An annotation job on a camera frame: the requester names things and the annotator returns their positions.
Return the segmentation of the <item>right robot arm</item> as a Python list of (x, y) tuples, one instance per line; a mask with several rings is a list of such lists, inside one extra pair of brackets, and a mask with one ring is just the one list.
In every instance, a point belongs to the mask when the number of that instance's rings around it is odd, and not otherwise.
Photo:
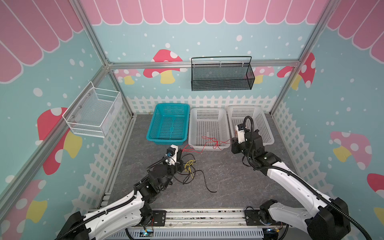
[(231, 139), (232, 153), (243, 154), (245, 166), (274, 180), (305, 208), (300, 210), (269, 200), (260, 206), (262, 224), (285, 223), (307, 233), (313, 240), (341, 240), (350, 233), (351, 226), (355, 226), (365, 239), (371, 239), (369, 233), (349, 215), (345, 201), (332, 199), (316, 190), (293, 173), (279, 157), (265, 151), (262, 137), (254, 126), (250, 116), (237, 125), (237, 136)]

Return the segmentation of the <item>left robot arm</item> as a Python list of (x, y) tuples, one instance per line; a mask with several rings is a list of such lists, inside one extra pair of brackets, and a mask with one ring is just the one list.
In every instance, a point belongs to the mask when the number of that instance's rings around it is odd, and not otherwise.
[(150, 204), (182, 172), (183, 151), (168, 147), (166, 154), (147, 168), (147, 175), (125, 197), (94, 212), (72, 214), (56, 237), (58, 240), (104, 240), (129, 227), (146, 226), (153, 217)]

